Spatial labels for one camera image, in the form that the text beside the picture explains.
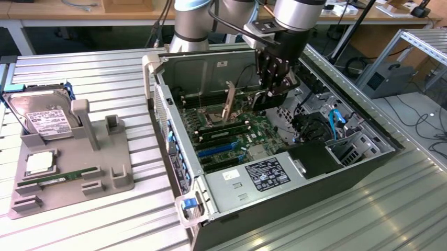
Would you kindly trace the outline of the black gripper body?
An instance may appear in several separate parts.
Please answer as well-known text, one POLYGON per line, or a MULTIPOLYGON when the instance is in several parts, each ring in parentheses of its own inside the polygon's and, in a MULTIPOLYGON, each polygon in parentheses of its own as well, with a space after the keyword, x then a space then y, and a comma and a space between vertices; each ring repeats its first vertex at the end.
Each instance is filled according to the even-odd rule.
POLYGON ((285 30, 276 33, 274 40, 280 44, 266 48, 266 53, 284 61, 296 62, 301 57, 310 38, 310 30, 285 30))

